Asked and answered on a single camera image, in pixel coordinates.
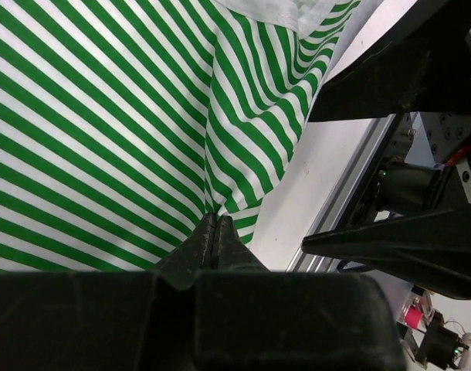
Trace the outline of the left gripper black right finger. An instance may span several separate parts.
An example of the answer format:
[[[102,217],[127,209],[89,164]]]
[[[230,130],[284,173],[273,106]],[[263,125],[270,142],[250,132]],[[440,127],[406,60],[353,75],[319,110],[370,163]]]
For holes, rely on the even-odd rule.
[[[227,216],[212,238],[194,284],[197,369],[406,369],[388,300],[373,278],[267,271]]]

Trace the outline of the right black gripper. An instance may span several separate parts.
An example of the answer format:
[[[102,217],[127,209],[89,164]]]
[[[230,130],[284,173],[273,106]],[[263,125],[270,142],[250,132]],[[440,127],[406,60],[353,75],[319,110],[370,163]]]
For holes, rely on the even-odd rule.
[[[312,122],[402,116],[352,198],[351,225],[372,221],[380,209],[408,215],[440,203],[448,162],[471,135],[470,31],[471,1],[417,1],[323,85]],[[471,208],[318,233],[301,249],[471,300]]]

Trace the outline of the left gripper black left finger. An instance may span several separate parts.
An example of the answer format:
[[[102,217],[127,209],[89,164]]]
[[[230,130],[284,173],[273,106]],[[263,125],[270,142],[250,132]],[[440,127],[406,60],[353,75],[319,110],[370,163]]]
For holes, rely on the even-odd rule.
[[[157,271],[0,274],[0,370],[138,370]]]

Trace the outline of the green white striped tank top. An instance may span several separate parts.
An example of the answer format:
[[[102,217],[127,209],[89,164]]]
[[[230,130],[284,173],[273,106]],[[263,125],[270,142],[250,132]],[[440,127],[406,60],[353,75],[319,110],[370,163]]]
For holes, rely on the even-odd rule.
[[[376,1],[0,1],[0,272],[146,270],[206,213],[252,240]]]

